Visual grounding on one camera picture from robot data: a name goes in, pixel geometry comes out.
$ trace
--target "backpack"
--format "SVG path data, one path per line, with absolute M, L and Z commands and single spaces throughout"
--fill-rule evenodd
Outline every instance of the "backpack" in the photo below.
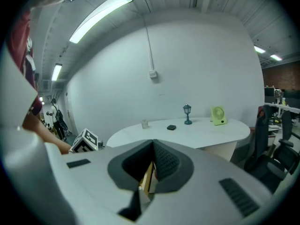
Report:
M 59 121 L 59 122 L 63 121 L 63 116 L 62 116 L 60 109 L 57 110 L 56 106 L 54 106 L 54 107 L 56 109 L 56 115 L 55 115 L 56 121 Z

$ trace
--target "white shirt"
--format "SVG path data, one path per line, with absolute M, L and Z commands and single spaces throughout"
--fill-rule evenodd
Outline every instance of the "white shirt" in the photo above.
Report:
M 56 111 L 56 109 L 57 109 L 57 111 L 60 109 L 60 107 L 58 107 L 58 105 L 57 104 L 55 104 L 55 105 L 52 105 L 51 106 L 51 110 L 50 110 L 50 113 L 52 113 L 52 122 L 53 123 L 55 123 L 56 122 L 56 113 L 57 113 L 57 111 Z

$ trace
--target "oval table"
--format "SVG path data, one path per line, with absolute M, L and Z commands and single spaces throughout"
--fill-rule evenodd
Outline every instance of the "oval table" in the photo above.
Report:
M 230 161 L 236 143 L 250 134 L 249 127 L 237 120 L 228 119 L 228 123 L 215 126 L 210 118 L 190 118 L 191 125 L 185 125 L 186 119 L 171 119 L 149 122 L 149 128 L 142 129 L 141 124 L 120 130 L 111 136 L 108 147 L 118 147 L 145 139 L 159 139 L 178 143 L 187 147 L 202 149 L 219 155 Z M 171 131 L 167 127 L 176 125 Z

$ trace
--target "black wallet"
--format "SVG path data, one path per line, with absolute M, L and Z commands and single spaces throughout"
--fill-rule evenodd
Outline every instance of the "black wallet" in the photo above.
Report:
M 169 125 L 167 127 L 168 130 L 175 130 L 176 129 L 176 126 L 175 125 Z

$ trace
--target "black and white cube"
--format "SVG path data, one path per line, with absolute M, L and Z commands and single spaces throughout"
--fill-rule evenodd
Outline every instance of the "black and white cube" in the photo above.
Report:
M 98 136 L 85 128 L 75 139 L 73 152 L 98 151 Z

